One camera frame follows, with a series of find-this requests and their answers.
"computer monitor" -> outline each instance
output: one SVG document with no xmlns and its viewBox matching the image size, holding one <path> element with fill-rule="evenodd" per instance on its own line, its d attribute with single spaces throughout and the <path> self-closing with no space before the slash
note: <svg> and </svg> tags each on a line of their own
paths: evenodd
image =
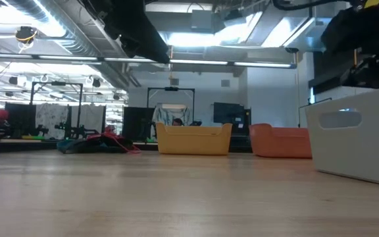
<svg viewBox="0 0 379 237">
<path fill-rule="evenodd" d="M 245 109 L 243 105 L 233 103 L 215 103 L 213 122 L 244 124 Z"/>
</svg>

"ceiling vent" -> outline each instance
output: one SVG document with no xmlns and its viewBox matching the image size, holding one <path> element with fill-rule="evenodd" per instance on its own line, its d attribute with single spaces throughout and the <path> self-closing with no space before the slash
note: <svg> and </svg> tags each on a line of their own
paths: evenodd
<svg viewBox="0 0 379 237">
<path fill-rule="evenodd" d="M 170 79 L 170 86 L 179 86 L 179 79 L 171 78 Z"/>
<path fill-rule="evenodd" d="M 222 80 L 222 87 L 230 87 L 230 80 Z"/>
</svg>

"white bin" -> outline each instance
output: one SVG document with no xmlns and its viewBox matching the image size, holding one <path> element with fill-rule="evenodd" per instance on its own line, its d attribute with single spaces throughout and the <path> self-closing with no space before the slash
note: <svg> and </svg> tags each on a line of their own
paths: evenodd
<svg viewBox="0 0 379 237">
<path fill-rule="evenodd" d="M 307 120 L 317 170 L 379 183 L 379 90 L 311 105 Z"/>
</svg>

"white curtain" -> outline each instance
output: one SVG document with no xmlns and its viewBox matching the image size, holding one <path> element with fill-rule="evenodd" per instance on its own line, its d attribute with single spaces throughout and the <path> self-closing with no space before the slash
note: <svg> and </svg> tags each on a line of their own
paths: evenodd
<svg viewBox="0 0 379 237">
<path fill-rule="evenodd" d="M 104 106 L 83 105 L 80 114 L 80 126 L 84 125 L 85 129 L 94 129 L 102 133 L 103 110 Z M 71 127 L 77 126 L 78 106 L 71 108 Z"/>
<path fill-rule="evenodd" d="M 55 125 L 66 122 L 68 107 L 55 104 L 36 105 L 36 127 L 43 125 L 49 129 L 45 138 L 64 139 L 64 130 L 55 129 Z"/>
</svg>

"metal frame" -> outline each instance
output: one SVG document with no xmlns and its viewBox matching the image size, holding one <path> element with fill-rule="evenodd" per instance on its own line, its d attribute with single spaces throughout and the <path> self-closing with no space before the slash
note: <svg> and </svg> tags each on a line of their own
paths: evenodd
<svg viewBox="0 0 379 237">
<path fill-rule="evenodd" d="M 195 89 L 191 89 L 191 88 L 177 88 L 178 90 L 177 91 L 168 91 L 167 88 L 148 88 L 147 89 L 147 105 L 146 107 L 149 108 L 149 100 L 150 100 L 150 91 L 151 90 L 164 90 L 166 92 L 178 92 L 180 90 L 186 90 L 186 91 L 191 91 L 193 93 L 193 96 L 192 96 L 192 121 L 194 121 L 194 115 L 195 115 Z"/>
<path fill-rule="evenodd" d="M 38 89 L 36 92 L 34 90 L 35 85 L 52 85 L 52 86 L 66 86 L 66 85 L 71 85 L 71 86 L 79 86 L 80 87 L 80 98 L 78 100 L 78 118 L 77 118 L 77 128 L 80 127 L 80 115 L 82 113 L 82 98 L 83 98 L 83 83 L 68 83 L 68 82 L 32 82 L 32 91 L 30 93 L 30 106 L 33 105 L 33 98 L 34 94 L 37 93 L 40 89 Z"/>
</svg>

